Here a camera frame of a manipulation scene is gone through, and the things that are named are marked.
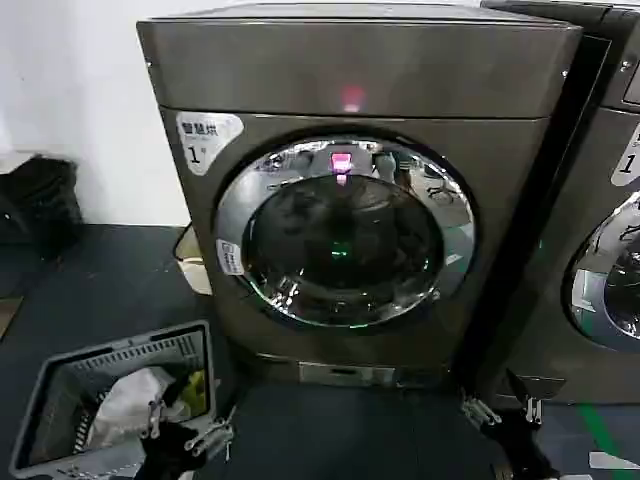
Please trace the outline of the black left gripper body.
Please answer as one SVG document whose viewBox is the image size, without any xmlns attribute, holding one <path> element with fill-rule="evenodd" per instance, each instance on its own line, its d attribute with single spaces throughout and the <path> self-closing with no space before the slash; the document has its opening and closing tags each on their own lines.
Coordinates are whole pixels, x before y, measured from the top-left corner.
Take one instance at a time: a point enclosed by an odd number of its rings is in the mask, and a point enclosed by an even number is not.
<svg viewBox="0 0 640 480">
<path fill-rule="evenodd" d="M 185 449 L 198 431 L 178 423 L 161 423 L 157 438 L 141 440 L 145 459 L 140 467 L 142 480 L 179 479 L 184 473 L 201 468 L 201 456 Z"/>
</svg>

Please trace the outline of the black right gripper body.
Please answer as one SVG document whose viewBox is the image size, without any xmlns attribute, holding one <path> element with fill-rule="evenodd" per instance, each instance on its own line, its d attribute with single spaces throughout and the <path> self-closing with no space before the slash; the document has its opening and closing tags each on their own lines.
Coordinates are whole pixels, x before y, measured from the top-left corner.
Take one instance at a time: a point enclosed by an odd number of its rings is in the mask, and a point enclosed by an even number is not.
<svg viewBox="0 0 640 480">
<path fill-rule="evenodd" d="M 556 469 L 535 441 L 539 429 L 525 417 L 502 417 L 499 423 L 484 424 L 482 433 L 501 446 L 514 479 L 555 479 Z"/>
</svg>

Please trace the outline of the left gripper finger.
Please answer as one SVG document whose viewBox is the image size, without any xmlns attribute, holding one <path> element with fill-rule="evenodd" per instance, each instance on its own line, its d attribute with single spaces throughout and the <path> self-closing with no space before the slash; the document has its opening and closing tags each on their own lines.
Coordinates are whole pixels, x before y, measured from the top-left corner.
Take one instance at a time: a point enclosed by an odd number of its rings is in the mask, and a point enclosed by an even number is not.
<svg viewBox="0 0 640 480">
<path fill-rule="evenodd" d="M 178 381 L 169 384 L 165 390 L 156 395 L 148 403 L 147 422 L 141 432 L 142 439 L 157 439 L 160 436 L 160 422 L 162 412 L 165 408 L 171 407 L 178 398 Z"/>
<path fill-rule="evenodd" d="M 203 453 L 216 455 L 233 440 L 235 435 L 232 425 L 236 406 L 233 406 L 226 417 L 214 420 L 202 432 L 184 444 L 184 450 L 192 456 L 200 456 Z"/>
</svg>

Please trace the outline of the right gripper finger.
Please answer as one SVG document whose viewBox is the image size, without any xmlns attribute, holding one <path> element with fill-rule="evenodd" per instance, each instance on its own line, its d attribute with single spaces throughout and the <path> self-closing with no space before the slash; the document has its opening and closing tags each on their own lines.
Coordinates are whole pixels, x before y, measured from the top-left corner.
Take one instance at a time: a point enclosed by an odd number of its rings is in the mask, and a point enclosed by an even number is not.
<svg viewBox="0 0 640 480">
<path fill-rule="evenodd" d="M 528 390 L 526 384 L 510 369 L 505 371 L 509 386 L 516 399 L 520 402 L 525 420 L 534 425 L 542 424 L 542 401 L 534 397 Z"/>
<path fill-rule="evenodd" d="M 501 417 L 475 395 L 461 391 L 461 410 L 474 426 L 495 426 L 502 422 Z"/>
</svg>

